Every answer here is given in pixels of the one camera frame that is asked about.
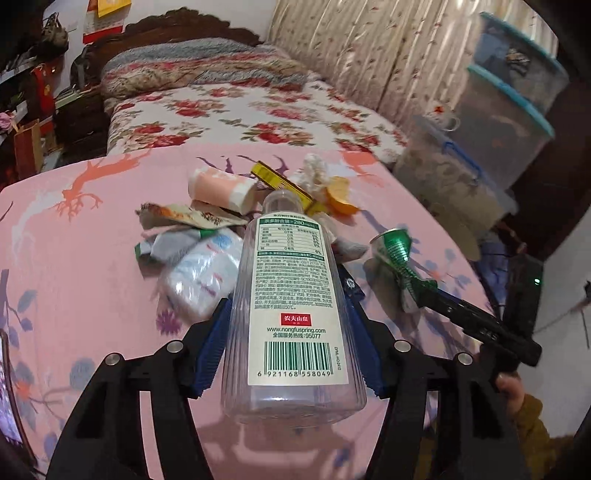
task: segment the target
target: pink tablecloth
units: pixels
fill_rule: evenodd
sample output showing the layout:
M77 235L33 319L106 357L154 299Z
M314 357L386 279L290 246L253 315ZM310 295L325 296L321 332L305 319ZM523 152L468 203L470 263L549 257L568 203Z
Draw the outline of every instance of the pink tablecloth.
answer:
M142 202L185 203L187 173L208 163L248 173L256 160L289 174L313 149L280 145L183 145L115 155L60 168L0 193L0 327L10 338L12 377L26 434L41 467L96 366L110 352L150 355L187 326L154 296L134 257ZM478 307L486 297L457 246L389 172L369 154L321 152L332 174L349 177L362 211L343 219L343 236L368 243L378 232L407 226L416 269ZM370 318L423 351L451 357L476 349L447 319L407 315L392 295L371 288L371 255L347 265L364 289ZM217 479L354 478L364 473L386 404L368 391L360 413L316 431L267 432L241 426L220 407L220 367L213 387L191 404ZM142 397L150 475L161 471L149 395Z

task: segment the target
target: yellow sleeve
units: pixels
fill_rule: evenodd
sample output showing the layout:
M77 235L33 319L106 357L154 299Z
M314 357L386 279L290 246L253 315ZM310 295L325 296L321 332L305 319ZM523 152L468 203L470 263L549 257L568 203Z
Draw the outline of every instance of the yellow sleeve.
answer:
M554 466L562 448L571 441L569 437L551 439L540 420L541 412L542 402L526 394L523 406L514 418L532 480L541 479Z

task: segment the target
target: wooden headboard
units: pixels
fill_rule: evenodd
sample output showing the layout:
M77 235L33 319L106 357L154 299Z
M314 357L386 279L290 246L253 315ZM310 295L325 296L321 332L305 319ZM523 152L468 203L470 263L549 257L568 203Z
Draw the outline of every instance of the wooden headboard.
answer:
M88 45L72 63L70 83L78 83L78 65L84 68L86 84L98 85L105 64L125 50L209 37L229 38L253 47L261 43L258 35L246 28L230 28L230 22L183 7L164 15L143 18L127 25L123 33L103 37Z

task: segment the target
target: pink paper tube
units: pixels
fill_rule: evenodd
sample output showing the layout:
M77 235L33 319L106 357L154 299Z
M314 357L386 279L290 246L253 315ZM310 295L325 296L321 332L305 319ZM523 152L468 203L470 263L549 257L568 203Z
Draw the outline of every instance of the pink paper tube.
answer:
M227 208L244 215L255 203L256 181L213 167L195 170L189 178L189 195L193 200Z

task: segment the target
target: bottle label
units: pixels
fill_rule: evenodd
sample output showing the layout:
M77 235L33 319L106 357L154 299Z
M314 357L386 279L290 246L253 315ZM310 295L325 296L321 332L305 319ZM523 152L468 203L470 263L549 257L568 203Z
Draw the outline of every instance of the bottle label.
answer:
M335 286L320 224L260 217L252 270L249 385L349 383Z

